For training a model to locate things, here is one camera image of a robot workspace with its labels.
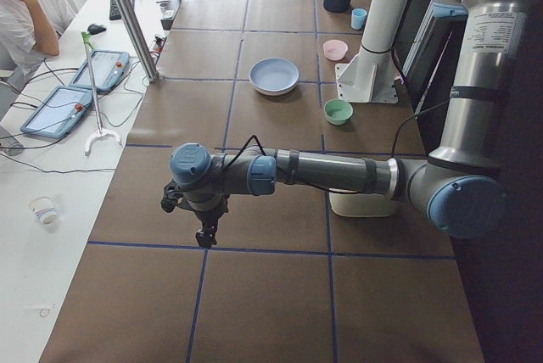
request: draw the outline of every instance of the white cup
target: white cup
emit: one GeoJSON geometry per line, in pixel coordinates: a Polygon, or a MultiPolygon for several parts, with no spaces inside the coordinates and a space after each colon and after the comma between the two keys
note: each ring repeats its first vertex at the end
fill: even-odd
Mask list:
{"type": "Polygon", "coordinates": [[[360,30],[366,24],[367,11],[364,8],[353,9],[350,15],[350,27],[353,30],[360,30]]]}
{"type": "Polygon", "coordinates": [[[36,218],[44,225],[53,223],[59,218],[59,213],[54,207],[53,202],[46,196],[32,200],[28,207],[32,210],[36,218]]]}

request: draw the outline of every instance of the white desk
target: white desk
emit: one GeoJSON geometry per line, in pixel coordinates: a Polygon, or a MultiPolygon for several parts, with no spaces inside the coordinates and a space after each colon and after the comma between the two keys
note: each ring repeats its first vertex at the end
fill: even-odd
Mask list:
{"type": "MultiPolygon", "coordinates": [[[[156,1],[137,0],[135,5],[148,45],[152,44],[155,34],[164,35],[160,24],[160,6],[156,1]]],[[[60,39],[60,55],[48,60],[49,67],[58,69],[81,65],[85,59],[81,32],[91,23],[103,24],[108,28],[106,32],[91,37],[95,48],[126,51],[131,55],[132,62],[137,60],[123,22],[109,21],[108,14],[109,0],[88,0],[60,39]]],[[[37,73],[46,70],[42,66],[37,73]]],[[[59,73],[59,77],[68,83],[74,73],[59,73]]],[[[52,75],[43,78],[30,83],[24,94],[44,99],[59,84],[52,75]]],[[[145,92],[146,76],[140,65],[125,82],[127,87],[145,92]]],[[[114,123],[121,123],[130,115],[141,96],[118,86],[100,100],[100,107],[114,123]]],[[[24,96],[19,97],[18,101],[36,103],[24,96]]],[[[104,127],[120,133],[123,146],[136,112],[119,128],[113,128],[104,119],[104,127]]],[[[30,114],[29,110],[12,108],[3,118],[2,126],[18,134],[20,126],[30,114]]],[[[48,148],[26,150],[13,158],[46,170],[115,168],[123,147],[114,138],[97,140],[92,145],[90,156],[84,154],[84,143],[96,129],[96,115],[92,111],[60,143],[48,148]]],[[[25,136],[17,139],[25,147],[50,142],[25,136]]],[[[2,362],[34,363],[39,360],[112,176],[112,171],[45,174],[0,157],[2,362]],[[40,196],[49,196],[59,209],[60,217],[51,225],[42,225],[28,209],[29,202],[40,196]]]]}

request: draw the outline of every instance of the tile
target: tile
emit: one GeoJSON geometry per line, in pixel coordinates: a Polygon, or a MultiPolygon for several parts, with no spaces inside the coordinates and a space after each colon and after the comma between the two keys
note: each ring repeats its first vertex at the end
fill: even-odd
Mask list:
{"type": "Polygon", "coordinates": [[[449,236],[404,202],[388,217],[343,217],[332,210],[329,214],[335,253],[454,255],[449,236]]]}
{"type": "Polygon", "coordinates": [[[239,60],[238,79],[249,79],[254,64],[268,58],[293,62],[301,81],[318,81],[315,34],[245,32],[239,60]]]}
{"type": "Polygon", "coordinates": [[[323,256],[211,251],[191,363],[333,361],[323,256]]]}
{"type": "Polygon", "coordinates": [[[127,143],[221,147],[231,96],[231,81],[160,81],[148,88],[127,143]]]}
{"type": "Polygon", "coordinates": [[[198,246],[196,216],[181,209],[165,213],[160,207],[172,178],[168,161],[173,149],[125,148],[89,240],[198,246]]]}
{"type": "MultiPolygon", "coordinates": [[[[322,85],[322,101],[338,98],[336,85],[322,85]]],[[[357,153],[390,153],[396,129],[413,114],[411,102],[403,93],[396,104],[353,103],[350,120],[333,126],[322,117],[322,129],[327,151],[357,153]]],[[[424,146],[418,133],[417,122],[408,122],[400,132],[396,145],[397,154],[424,155],[424,146]]]]}
{"type": "Polygon", "coordinates": [[[88,245],[40,362],[185,361],[203,254],[88,245]]]}
{"type": "Polygon", "coordinates": [[[315,32],[313,0],[249,0],[246,31],[315,32]]]}
{"type": "Polygon", "coordinates": [[[233,79],[240,42],[241,32],[172,30],[157,69],[177,79],[233,79]]]}
{"type": "Polygon", "coordinates": [[[333,32],[346,34],[362,34],[362,30],[353,30],[350,27],[350,14],[353,8],[364,8],[370,11],[372,0],[350,0],[350,9],[344,13],[333,13],[323,7],[324,0],[316,0],[316,30],[319,32],[333,32]]]}
{"type": "Polygon", "coordinates": [[[264,96],[248,81],[236,83],[227,147],[241,148],[255,134],[269,148],[322,149],[322,111],[316,84],[299,83],[282,96],[264,96]]]}
{"type": "Polygon", "coordinates": [[[321,81],[336,81],[335,65],[336,64],[348,64],[357,53],[360,51],[361,36],[360,35],[347,35],[347,34],[319,34],[317,38],[316,50],[319,54],[319,70],[321,81]],[[339,39],[347,44],[348,50],[345,57],[337,62],[328,60],[324,56],[323,45],[324,42],[330,39],[339,39]]]}
{"type": "Polygon", "coordinates": [[[483,363],[456,262],[333,258],[338,362],[483,363]]]}
{"type": "Polygon", "coordinates": [[[246,8],[247,0],[183,0],[172,27],[241,31],[246,8]]]}
{"type": "Polygon", "coordinates": [[[232,195],[219,222],[219,247],[327,252],[324,193],[276,185],[270,196],[232,195]]]}

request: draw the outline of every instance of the blue cup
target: blue cup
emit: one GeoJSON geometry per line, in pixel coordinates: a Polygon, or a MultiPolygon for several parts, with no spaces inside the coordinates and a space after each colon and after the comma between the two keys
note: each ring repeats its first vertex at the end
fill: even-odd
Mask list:
{"type": "Polygon", "coordinates": [[[364,8],[354,8],[350,15],[350,27],[360,30],[366,24],[367,11],[364,8]]]}

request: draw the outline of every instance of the green bowl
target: green bowl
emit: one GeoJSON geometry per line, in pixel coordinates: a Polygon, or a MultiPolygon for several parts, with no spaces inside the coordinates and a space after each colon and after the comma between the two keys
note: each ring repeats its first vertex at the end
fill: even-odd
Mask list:
{"type": "Polygon", "coordinates": [[[353,115],[353,106],[349,102],[335,98],[324,104],[324,114],[329,123],[341,126],[353,115]]]}

